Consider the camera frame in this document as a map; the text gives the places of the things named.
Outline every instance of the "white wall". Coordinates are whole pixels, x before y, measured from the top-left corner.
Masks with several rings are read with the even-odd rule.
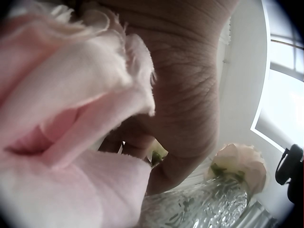
[[[262,152],[271,176],[258,200],[275,217],[283,218],[292,204],[287,186],[275,181],[282,153],[250,130],[262,93],[267,56],[266,24],[261,0],[242,0],[231,18],[227,72],[220,85],[218,148],[227,143],[254,145]]]

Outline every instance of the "black object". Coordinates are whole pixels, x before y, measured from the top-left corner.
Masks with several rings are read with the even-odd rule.
[[[298,145],[293,144],[290,149],[286,148],[275,172],[275,179],[280,185],[289,184],[288,199],[294,204],[303,204],[303,200],[299,200],[299,197],[303,198],[302,158],[303,150]]]
[[[280,228],[303,227],[303,172],[303,150],[294,144],[289,150],[286,148],[275,172],[275,179],[279,184],[289,184],[287,196],[294,203],[292,211]]]

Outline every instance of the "glass vase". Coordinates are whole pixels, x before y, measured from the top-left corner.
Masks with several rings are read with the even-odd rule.
[[[179,191],[146,196],[138,228],[232,227],[249,205],[246,184],[225,174]]]

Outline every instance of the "window pane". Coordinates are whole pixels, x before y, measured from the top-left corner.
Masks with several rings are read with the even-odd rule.
[[[304,51],[296,48],[296,56],[295,56],[295,70],[299,73],[304,74]]]
[[[271,42],[271,57],[272,63],[294,69],[294,47],[286,44]]]
[[[304,146],[304,83],[270,70],[256,129],[283,148]]]

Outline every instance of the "hand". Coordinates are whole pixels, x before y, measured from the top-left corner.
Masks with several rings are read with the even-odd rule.
[[[181,183],[212,152],[218,135],[216,50],[238,0],[98,0],[141,36],[155,66],[156,115],[131,117],[100,147],[144,158],[156,138],[169,152],[154,168],[148,194]]]

